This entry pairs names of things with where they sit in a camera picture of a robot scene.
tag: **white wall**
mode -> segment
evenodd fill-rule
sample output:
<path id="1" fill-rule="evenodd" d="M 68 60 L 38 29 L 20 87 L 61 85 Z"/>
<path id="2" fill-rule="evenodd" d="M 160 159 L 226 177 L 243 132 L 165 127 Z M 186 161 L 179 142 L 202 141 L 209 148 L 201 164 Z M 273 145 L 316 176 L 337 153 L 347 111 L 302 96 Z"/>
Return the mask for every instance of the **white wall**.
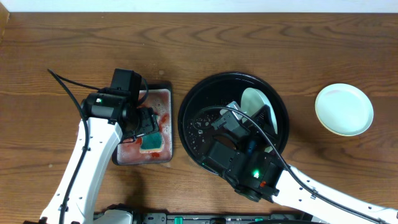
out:
<path id="1" fill-rule="evenodd" d="M 0 0 L 10 12 L 398 12 L 398 0 Z"/>

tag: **small white dish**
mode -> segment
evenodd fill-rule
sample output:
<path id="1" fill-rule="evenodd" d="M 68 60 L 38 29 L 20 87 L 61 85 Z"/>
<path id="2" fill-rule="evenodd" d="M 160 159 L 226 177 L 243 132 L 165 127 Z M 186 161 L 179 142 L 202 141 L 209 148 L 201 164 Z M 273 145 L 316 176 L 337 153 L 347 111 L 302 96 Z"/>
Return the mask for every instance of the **small white dish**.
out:
<path id="1" fill-rule="evenodd" d="M 342 83 L 329 85 L 319 92 L 315 112 L 324 127 L 342 136 L 361 134 L 373 121 L 369 98 L 360 89 Z"/>

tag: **green led light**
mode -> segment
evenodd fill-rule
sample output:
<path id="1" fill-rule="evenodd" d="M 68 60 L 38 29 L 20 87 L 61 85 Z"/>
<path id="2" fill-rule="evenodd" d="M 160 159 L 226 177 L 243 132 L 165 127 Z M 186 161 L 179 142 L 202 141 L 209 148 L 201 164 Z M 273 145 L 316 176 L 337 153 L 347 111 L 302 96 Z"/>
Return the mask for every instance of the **green led light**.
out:
<path id="1" fill-rule="evenodd" d="M 254 170 L 253 171 L 253 177 L 254 178 L 259 178 L 259 176 L 260 176 L 260 171 L 259 170 Z"/>

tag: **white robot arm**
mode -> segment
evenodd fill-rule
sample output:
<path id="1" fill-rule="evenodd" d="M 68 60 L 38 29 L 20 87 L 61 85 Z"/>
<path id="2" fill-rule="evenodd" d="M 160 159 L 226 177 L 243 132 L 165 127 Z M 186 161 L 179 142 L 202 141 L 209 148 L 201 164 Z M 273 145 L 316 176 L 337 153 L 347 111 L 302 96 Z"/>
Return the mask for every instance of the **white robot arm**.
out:
<path id="1" fill-rule="evenodd" d="M 398 223 L 398 210 L 363 202 L 311 179 L 296 167 L 290 166 L 290 169 L 304 184 L 334 202 L 380 220 L 380 223 Z M 278 196 L 272 196 L 275 203 L 307 212 L 328 223 L 373 223 L 314 197 L 304 190 L 286 170 L 282 171 L 276 188 L 280 192 Z"/>
<path id="2" fill-rule="evenodd" d="M 93 223 L 94 206 L 106 167 L 123 135 L 119 124 L 109 124 L 107 119 L 89 118 L 87 123 L 90 130 L 90 150 L 85 155 L 70 192 L 64 223 Z M 46 220 L 46 223 L 59 223 L 60 205 L 80 158 L 84 142 L 85 129 L 80 122 L 76 146 L 67 169 L 56 193 L 40 216 L 40 219 Z M 132 214 L 121 210 L 109 210 L 95 223 L 131 224 Z"/>

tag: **black plastic bowl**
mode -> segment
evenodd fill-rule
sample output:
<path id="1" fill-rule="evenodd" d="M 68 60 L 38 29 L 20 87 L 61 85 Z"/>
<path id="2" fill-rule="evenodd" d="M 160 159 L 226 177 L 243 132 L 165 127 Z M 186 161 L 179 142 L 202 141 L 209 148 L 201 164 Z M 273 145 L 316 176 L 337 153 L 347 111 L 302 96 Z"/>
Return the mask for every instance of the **black plastic bowl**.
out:
<path id="1" fill-rule="evenodd" d="M 286 107 L 277 92 L 258 77 L 239 72 L 225 72 L 212 75 L 196 84 L 182 101 L 178 112 L 178 133 L 180 140 L 188 155 L 199 165 L 198 158 L 203 152 L 198 151 L 200 144 L 206 138 L 204 130 L 202 136 L 192 127 L 193 116 L 207 106 L 226 106 L 232 101 L 241 104 L 241 97 L 246 88 L 261 90 L 269 99 L 277 120 L 278 135 L 276 148 L 282 153 L 289 136 L 289 117 Z"/>

